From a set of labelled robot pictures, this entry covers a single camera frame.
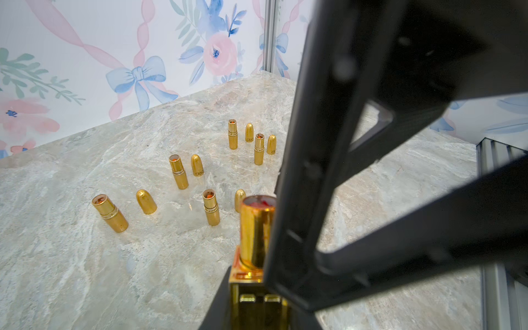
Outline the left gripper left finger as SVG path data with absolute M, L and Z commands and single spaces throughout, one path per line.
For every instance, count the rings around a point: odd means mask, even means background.
M 210 307 L 199 326 L 198 330 L 229 330 L 231 325 L 231 302 L 230 302 L 230 277 L 231 267 L 224 274 L 217 293 L 211 302 Z

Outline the gold lipstick cap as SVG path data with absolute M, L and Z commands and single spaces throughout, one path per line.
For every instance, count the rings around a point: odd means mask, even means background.
M 191 157 L 192 173 L 195 177 L 201 177 L 204 174 L 204 167 L 202 159 L 198 154 L 194 154 Z
M 137 191 L 136 199 L 138 205 L 142 209 L 143 213 L 146 215 L 153 214 L 158 209 L 158 206 L 152 198 L 151 194 L 144 189 L 140 189 Z
M 241 211 L 241 205 L 246 198 L 246 192 L 243 189 L 239 189 L 235 193 L 235 210 L 237 213 Z
M 276 146 L 277 146 L 276 136 L 270 135 L 268 138 L 268 143 L 267 143 L 267 148 L 266 148 L 267 154 L 274 155 L 276 153 Z
M 245 130 L 245 141 L 253 142 L 254 141 L 254 126 L 252 123 L 247 123 Z

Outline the square gold lipstick box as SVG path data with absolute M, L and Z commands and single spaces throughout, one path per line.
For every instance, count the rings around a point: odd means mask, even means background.
M 233 329 L 290 328 L 290 306 L 263 283 L 275 210 L 276 198 L 268 195 L 240 203 L 240 244 L 228 279 Z

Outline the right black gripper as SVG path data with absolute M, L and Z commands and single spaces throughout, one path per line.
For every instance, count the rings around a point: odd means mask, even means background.
M 527 90 L 526 1 L 360 1 L 355 97 L 381 121 L 350 146 L 355 175 L 455 100 Z

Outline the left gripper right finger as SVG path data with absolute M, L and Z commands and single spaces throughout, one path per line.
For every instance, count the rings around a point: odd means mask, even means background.
M 292 303 L 290 306 L 289 330 L 322 330 L 315 313 L 306 311 Z

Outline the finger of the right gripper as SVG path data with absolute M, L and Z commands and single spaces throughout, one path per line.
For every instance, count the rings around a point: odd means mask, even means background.
M 316 244 L 362 110 L 407 1 L 319 1 L 309 24 L 277 184 L 265 284 L 301 309 L 329 306 Z
M 315 312 L 445 272 L 493 262 L 490 244 L 511 238 L 527 253 L 527 158 L 489 173 L 336 250 L 318 253 Z

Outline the gold lipstick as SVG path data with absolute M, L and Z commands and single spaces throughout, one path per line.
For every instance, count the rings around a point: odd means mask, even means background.
M 99 212 L 102 219 L 109 225 L 114 232 L 124 232 L 129 223 L 106 194 L 100 194 L 92 199 L 92 206 Z
M 228 121 L 228 141 L 229 147 L 232 150 L 238 148 L 238 130 L 237 130 L 237 121 L 235 119 L 229 119 Z
M 257 133 L 254 144 L 254 163 L 259 166 L 263 164 L 264 142 L 265 136 L 262 133 Z
M 220 223 L 220 214 L 216 192 L 213 189 L 207 189 L 203 192 L 202 197 L 208 224 L 217 226 Z
M 170 162 L 171 170 L 172 170 L 175 182 L 177 184 L 177 187 L 180 190 L 187 189 L 188 179 L 186 176 L 184 165 L 182 163 L 182 159 L 180 158 L 179 155 L 173 154 L 169 157 L 169 162 Z

